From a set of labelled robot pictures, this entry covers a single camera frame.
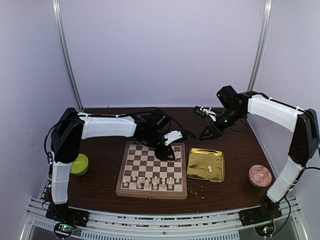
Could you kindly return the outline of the white chess bishop piece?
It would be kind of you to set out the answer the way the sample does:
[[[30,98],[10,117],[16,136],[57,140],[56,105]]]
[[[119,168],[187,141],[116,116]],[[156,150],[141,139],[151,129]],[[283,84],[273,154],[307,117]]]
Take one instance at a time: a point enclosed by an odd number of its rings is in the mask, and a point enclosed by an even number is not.
[[[167,189],[167,184],[165,182],[162,182],[161,185],[160,185],[160,189],[162,191],[165,191]]]

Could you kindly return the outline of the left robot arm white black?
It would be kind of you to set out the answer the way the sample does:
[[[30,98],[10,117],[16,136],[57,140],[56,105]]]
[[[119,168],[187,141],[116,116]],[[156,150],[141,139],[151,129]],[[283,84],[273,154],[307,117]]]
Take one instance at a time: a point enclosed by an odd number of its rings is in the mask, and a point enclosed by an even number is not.
[[[79,155],[82,140],[98,137],[135,138],[154,150],[162,160],[173,159],[171,144],[183,140],[183,128],[163,132],[173,117],[159,108],[123,114],[92,114],[67,108],[47,132],[43,143],[50,165],[49,181],[52,213],[61,222],[72,218],[68,204],[70,170]]]

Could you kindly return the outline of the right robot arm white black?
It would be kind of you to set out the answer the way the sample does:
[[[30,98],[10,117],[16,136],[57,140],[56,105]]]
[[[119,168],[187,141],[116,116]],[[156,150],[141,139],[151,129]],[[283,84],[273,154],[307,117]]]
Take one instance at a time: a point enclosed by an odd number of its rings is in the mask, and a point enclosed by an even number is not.
[[[198,116],[210,119],[200,134],[201,141],[220,138],[225,129],[248,115],[267,119],[293,134],[288,160],[256,210],[258,219],[266,221],[278,210],[279,202],[298,182],[309,160],[320,151],[317,112],[312,108],[302,109],[274,100],[262,92],[251,90],[237,93],[230,85],[222,87],[216,95],[225,108],[222,113],[217,114],[203,106],[193,109]]]

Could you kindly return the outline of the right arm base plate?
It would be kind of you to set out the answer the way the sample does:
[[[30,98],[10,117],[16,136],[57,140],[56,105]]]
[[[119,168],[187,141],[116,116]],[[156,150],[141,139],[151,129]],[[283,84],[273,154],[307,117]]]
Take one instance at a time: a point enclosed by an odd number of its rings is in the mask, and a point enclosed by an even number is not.
[[[271,221],[283,215],[279,209],[270,213],[263,211],[260,206],[241,210],[238,214],[243,227]]]

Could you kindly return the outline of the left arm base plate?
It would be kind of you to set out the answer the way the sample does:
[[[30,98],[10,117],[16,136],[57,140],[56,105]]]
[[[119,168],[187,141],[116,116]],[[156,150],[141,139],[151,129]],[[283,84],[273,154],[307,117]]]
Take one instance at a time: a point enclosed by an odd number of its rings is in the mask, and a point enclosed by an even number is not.
[[[46,212],[45,217],[57,222],[66,223],[72,227],[86,227],[90,213],[85,210],[74,208],[50,209]]]

